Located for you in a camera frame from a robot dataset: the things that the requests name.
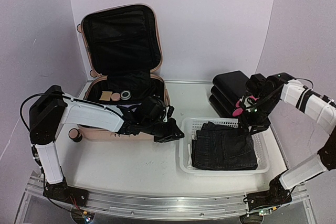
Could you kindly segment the dark garment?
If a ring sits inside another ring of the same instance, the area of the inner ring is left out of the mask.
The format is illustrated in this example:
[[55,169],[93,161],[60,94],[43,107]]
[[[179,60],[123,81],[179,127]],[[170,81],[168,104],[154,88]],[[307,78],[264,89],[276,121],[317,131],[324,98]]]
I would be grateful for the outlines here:
[[192,164],[200,170],[256,170],[257,157],[249,130],[204,123],[192,143]]

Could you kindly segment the tan square compact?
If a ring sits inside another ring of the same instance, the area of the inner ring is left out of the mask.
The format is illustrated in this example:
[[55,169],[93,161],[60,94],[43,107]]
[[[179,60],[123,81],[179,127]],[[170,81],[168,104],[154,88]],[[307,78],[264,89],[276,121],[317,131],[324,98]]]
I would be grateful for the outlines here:
[[112,95],[113,95],[112,91],[102,91],[102,94],[99,100],[100,101],[110,101]]

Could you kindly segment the purple garment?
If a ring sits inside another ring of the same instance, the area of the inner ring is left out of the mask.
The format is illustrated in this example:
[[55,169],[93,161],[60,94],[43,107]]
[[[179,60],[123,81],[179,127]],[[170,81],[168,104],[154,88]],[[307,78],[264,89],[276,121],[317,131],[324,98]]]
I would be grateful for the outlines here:
[[119,108],[120,110],[122,110],[122,109],[135,110],[140,105],[141,105],[141,103],[138,103],[138,104],[121,104],[121,105],[117,105],[117,108]]

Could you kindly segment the pink round compact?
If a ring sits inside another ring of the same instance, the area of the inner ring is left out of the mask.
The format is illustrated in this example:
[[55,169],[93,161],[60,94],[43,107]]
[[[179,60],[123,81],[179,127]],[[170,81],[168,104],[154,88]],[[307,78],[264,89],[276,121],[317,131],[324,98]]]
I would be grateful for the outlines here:
[[117,102],[117,101],[120,101],[121,100],[121,95],[120,93],[113,93],[111,95],[111,100],[114,101],[114,102]]

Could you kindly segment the white printed t-shirt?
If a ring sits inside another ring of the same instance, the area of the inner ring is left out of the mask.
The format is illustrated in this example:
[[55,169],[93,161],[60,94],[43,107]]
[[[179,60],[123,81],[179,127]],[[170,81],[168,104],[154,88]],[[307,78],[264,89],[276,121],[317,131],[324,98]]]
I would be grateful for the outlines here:
[[195,135],[192,134],[190,140],[187,143],[187,153],[188,153],[188,160],[187,160],[187,169],[192,170],[194,169],[193,164],[192,164],[192,143],[194,141]]

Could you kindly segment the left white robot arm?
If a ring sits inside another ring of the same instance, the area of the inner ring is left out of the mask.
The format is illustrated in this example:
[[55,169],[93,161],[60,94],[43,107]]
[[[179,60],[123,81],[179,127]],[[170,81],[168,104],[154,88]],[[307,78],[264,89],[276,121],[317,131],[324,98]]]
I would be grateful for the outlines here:
[[157,143],[184,137],[176,120],[174,108],[159,98],[147,97],[131,106],[99,104],[66,94],[61,86],[53,85],[29,109],[29,137],[35,159],[45,178],[45,196],[66,201],[75,188],[68,186],[62,171],[56,142],[74,126],[106,130],[117,136],[137,136],[145,133]]

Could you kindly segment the white perforated plastic basket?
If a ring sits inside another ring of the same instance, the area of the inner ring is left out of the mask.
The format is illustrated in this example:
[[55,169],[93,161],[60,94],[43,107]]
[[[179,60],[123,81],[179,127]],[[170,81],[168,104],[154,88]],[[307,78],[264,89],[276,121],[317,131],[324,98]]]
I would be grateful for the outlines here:
[[179,143],[180,168],[197,176],[251,175],[269,170],[260,134],[250,134],[237,119],[186,118]]

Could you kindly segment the pink hard-shell suitcase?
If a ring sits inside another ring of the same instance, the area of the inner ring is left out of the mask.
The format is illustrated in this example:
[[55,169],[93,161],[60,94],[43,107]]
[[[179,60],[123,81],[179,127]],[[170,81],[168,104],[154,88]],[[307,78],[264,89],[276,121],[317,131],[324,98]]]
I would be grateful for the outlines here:
[[135,4],[101,10],[85,16],[78,29],[95,77],[84,99],[99,103],[104,91],[127,90],[129,99],[101,103],[127,107],[154,97],[170,105],[165,82],[155,74],[162,54],[151,7]]

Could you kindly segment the black pink drawer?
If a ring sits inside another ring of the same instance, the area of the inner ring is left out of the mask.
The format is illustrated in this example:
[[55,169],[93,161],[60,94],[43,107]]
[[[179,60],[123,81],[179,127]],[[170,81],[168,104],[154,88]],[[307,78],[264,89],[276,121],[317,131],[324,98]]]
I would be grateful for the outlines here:
[[221,118],[234,118],[232,116],[232,113],[230,113],[224,106],[222,106],[220,102],[213,95],[209,97],[209,102],[212,108]]

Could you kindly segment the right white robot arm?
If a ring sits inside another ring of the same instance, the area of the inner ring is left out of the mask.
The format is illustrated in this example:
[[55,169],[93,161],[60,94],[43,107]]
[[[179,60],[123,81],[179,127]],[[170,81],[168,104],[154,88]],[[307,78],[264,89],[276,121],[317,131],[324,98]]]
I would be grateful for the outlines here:
[[249,211],[288,204],[300,184],[335,170],[335,99],[314,91],[310,80],[254,74],[234,116],[252,133],[274,137],[286,166],[265,189],[246,195]]

